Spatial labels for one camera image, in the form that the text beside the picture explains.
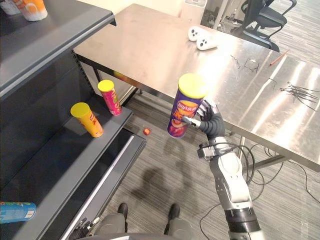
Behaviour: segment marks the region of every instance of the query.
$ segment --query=chair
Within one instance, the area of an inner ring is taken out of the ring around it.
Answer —
[[[273,1],[274,0],[245,1],[241,6],[241,10],[245,13],[243,24],[234,31],[233,35],[279,52],[279,47],[270,40],[270,37],[279,32],[287,23],[287,19],[284,17],[284,14],[290,11],[297,4],[297,0],[290,0],[292,5],[282,14],[269,7]],[[248,27],[252,22],[257,22],[254,29]],[[259,28],[264,29],[277,27],[279,27],[279,29],[270,35],[266,35],[258,31]]]
[[[247,27],[250,23],[256,21],[257,25],[254,28],[253,34],[264,37],[265,39],[270,39],[272,35],[279,32],[285,26],[287,19],[284,15],[297,4],[297,0],[289,0],[291,1],[291,6],[281,14],[269,7],[273,1],[274,0],[247,0],[241,6],[241,10],[245,15],[247,15],[247,9],[249,9],[249,5],[251,5],[250,13],[248,13],[251,14],[251,17],[248,19],[249,21],[246,21],[245,18],[243,25]],[[278,27],[280,28],[270,35],[265,35],[258,31],[259,28],[264,29]]]

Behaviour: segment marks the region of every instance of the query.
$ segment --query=shelf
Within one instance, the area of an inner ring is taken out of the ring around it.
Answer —
[[[82,219],[92,221],[100,216],[145,145],[145,139],[122,129],[41,240],[68,239]]]
[[[63,52],[109,23],[111,11],[76,0],[46,0],[47,18],[26,21],[1,12],[1,100],[25,84]]]
[[[27,222],[3,224],[1,239],[38,239],[118,135],[132,112],[112,116],[100,96],[88,101],[104,133],[93,138],[71,117],[1,191],[1,200],[33,202],[37,212]]]

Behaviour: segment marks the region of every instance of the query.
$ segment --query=table surface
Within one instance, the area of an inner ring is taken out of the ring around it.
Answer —
[[[319,111],[280,91],[288,82],[320,90],[319,66],[286,55],[269,66],[278,52],[204,26],[219,45],[199,51],[187,21],[137,4],[115,19],[116,27],[107,25],[75,52],[170,98],[181,75],[198,73],[229,129],[320,172]]]

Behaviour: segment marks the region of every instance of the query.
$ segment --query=white container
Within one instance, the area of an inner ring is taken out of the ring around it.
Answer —
[[[0,7],[8,15],[15,15],[20,13],[20,10],[11,0],[4,0],[0,2]]]
[[[201,23],[208,0],[184,0],[180,18],[196,25]]]
[[[43,0],[13,0],[28,21],[40,21],[48,16]]]

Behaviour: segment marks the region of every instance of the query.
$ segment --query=controller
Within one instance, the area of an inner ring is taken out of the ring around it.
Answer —
[[[208,36],[202,36],[196,40],[196,47],[202,51],[207,49],[213,49],[213,48],[216,48],[217,46],[218,46],[217,41],[213,40]]]
[[[195,42],[200,36],[205,36],[208,34],[209,32],[198,26],[192,26],[188,31],[188,37],[191,42]]]

